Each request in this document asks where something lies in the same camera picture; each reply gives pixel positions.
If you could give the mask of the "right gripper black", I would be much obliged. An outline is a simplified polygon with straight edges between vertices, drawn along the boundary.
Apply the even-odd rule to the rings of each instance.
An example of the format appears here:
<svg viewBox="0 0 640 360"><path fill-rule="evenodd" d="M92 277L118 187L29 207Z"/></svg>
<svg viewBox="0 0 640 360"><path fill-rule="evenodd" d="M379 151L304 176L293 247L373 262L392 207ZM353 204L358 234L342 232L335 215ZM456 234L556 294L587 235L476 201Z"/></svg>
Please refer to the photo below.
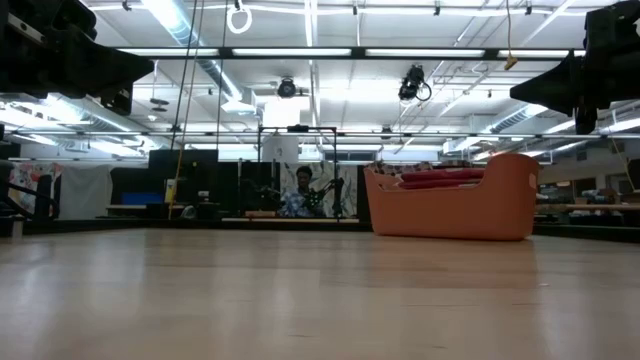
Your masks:
<svg viewBox="0 0 640 360"><path fill-rule="evenodd" d="M583 56L569 54L553 69L514 86L510 97L575 118L577 135L591 134L598 109L639 98L639 2L620 1L587 13Z"/></svg>

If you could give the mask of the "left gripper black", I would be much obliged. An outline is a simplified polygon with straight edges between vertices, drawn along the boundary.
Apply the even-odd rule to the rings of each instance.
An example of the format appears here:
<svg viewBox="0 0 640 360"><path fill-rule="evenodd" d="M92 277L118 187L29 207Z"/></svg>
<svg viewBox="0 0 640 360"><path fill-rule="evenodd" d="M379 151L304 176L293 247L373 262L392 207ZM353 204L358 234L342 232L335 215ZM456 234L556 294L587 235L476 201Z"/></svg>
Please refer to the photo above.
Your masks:
<svg viewBox="0 0 640 360"><path fill-rule="evenodd" d="M99 46L98 78L90 79L96 16L79 0L1 0L1 91L44 99L101 97L121 116L132 111L133 83L154 70L152 60Z"/></svg>

